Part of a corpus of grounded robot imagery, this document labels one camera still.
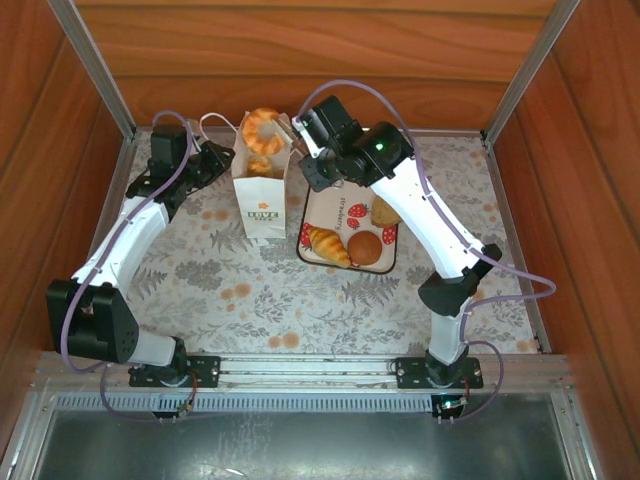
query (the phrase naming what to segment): croissant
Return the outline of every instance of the croissant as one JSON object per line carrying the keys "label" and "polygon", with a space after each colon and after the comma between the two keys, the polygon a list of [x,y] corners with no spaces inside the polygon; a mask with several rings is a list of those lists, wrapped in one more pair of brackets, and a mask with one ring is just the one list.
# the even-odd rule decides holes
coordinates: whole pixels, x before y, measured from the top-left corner
{"label": "croissant", "polygon": [[311,227],[309,228],[309,240],[311,240],[311,248],[319,257],[342,268],[351,266],[349,254],[344,248],[340,236],[333,230]]}

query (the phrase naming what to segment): black mounting plate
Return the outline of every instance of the black mounting plate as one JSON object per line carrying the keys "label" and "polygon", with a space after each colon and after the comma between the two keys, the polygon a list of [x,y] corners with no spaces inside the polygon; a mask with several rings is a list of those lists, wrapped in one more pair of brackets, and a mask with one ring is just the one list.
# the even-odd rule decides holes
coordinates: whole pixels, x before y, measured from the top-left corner
{"label": "black mounting plate", "polygon": [[[198,388],[216,388],[220,378],[220,357],[210,355],[189,355],[189,371],[198,377]],[[171,386],[167,382],[161,382],[156,376],[150,375],[145,368],[129,369],[129,386],[138,388],[162,388]],[[193,387],[193,377],[187,374],[186,380],[179,385],[180,388]]]}
{"label": "black mounting plate", "polygon": [[400,357],[395,359],[396,382],[401,390],[417,388],[465,388],[465,380],[469,388],[482,388],[482,370],[480,361],[474,357],[467,357],[460,365],[460,375],[451,385],[442,387],[430,381],[429,372],[425,364],[425,357]]}

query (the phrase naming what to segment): floral tablecloth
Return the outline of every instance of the floral tablecloth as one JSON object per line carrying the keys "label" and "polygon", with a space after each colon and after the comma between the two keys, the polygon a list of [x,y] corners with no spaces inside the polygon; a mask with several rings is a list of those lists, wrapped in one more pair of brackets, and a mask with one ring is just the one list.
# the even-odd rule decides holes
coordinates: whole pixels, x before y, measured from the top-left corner
{"label": "floral tablecloth", "polygon": [[[133,180],[146,167],[148,131],[137,134]],[[233,145],[233,135],[213,140]],[[512,263],[478,138],[421,137],[426,171],[462,223],[497,243]],[[307,185],[293,165],[287,183],[287,238],[244,235],[230,174],[187,198],[153,243],[127,298],[143,328],[184,338],[190,351],[216,353],[415,353],[430,336],[430,313],[417,288],[433,264],[404,225],[396,266],[387,275],[312,266],[296,254]],[[520,292],[493,270],[477,297]],[[524,305],[493,303],[470,317],[467,338],[504,353],[534,352]]]}

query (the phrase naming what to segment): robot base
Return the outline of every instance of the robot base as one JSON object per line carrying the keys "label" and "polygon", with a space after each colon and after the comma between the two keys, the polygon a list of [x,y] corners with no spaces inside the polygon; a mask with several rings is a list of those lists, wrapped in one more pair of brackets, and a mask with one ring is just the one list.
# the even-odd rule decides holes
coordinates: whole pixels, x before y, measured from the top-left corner
{"label": "robot base", "polygon": [[400,357],[395,360],[399,389],[482,388],[482,370],[477,358],[460,356],[452,365],[444,365],[426,352],[426,357]]}
{"label": "robot base", "polygon": [[208,355],[187,356],[186,373],[176,375],[170,367],[143,365],[129,369],[129,386],[142,388],[193,387],[193,373],[198,379],[198,388],[216,388],[220,378],[220,357]]}

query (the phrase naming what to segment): bagel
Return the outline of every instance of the bagel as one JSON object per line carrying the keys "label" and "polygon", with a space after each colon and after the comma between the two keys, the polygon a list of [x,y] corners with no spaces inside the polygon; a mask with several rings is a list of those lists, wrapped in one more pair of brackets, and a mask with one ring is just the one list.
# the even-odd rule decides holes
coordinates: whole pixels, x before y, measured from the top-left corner
{"label": "bagel", "polygon": [[251,157],[247,166],[247,177],[273,178],[273,164],[264,157]]}
{"label": "bagel", "polygon": [[249,113],[242,122],[242,138],[249,150],[258,155],[274,155],[284,147],[284,140],[274,133],[265,139],[260,135],[261,125],[273,122],[279,117],[273,108],[257,108]]}

